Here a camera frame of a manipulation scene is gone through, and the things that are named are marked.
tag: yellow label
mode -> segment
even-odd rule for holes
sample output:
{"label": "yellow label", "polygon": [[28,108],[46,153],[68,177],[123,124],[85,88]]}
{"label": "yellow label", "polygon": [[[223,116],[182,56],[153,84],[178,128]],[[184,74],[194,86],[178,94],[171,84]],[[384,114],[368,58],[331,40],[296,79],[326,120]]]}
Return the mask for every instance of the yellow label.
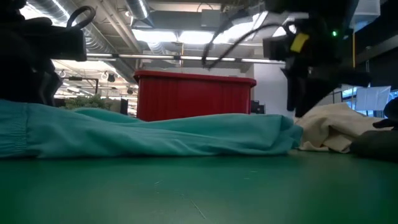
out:
{"label": "yellow label", "polygon": [[290,46],[290,50],[293,52],[300,53],[301,49],[304,46],[305,41],[307,41],[309,38],[310,38],[310,36],[307,34],[303,34],[303,33],[297,34],[296,38],[293,41],[292,46]]}

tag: red plastic bin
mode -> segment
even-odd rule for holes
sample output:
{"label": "red plastic bin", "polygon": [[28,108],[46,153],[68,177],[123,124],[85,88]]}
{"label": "red plastic bin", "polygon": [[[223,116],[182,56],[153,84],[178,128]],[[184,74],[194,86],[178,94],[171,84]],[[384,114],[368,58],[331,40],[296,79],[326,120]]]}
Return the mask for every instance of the red plastic bin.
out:
{"label": "red plastic bin", "polygon": [[144,121],[250,113],[252,78],[136,71],[137,117]]}

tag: green table surface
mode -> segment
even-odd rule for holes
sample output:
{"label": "green table surface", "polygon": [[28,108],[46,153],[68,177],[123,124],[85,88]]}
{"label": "green table surface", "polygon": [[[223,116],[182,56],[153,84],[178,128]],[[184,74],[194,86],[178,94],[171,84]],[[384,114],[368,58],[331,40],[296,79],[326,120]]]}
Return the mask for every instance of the green table surface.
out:
{"label": "green table surface", "polygon": [[398,223],[398,164],[281,157],[0,161],[0,223]]}

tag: teal cloth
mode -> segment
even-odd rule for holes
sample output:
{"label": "teal cloth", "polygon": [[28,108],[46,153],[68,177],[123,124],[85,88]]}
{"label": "teal cloth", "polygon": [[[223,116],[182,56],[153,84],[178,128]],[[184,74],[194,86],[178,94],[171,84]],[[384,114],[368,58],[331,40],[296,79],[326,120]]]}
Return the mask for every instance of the teal cloth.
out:
{"label": "teal cloth", "polygon": [[0,100],[0,157],[276,155],[302,128],[279,115],[218,114],[144,122],[110,111],[67,111]]}

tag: beige cloth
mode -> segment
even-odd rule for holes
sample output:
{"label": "beige cloth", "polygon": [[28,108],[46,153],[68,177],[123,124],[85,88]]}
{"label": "beige cloth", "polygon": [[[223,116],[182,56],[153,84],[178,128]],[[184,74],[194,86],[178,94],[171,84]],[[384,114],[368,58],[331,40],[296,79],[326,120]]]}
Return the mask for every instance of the beige cloth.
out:
{"label": "beige cloth", "polygon": [[346,103],[317,106],[295,124],[303,127],[301,150],[347,153],[349,145],[365,131],[378,130],[372,126],[381,118],[370,118],[352,110]]}

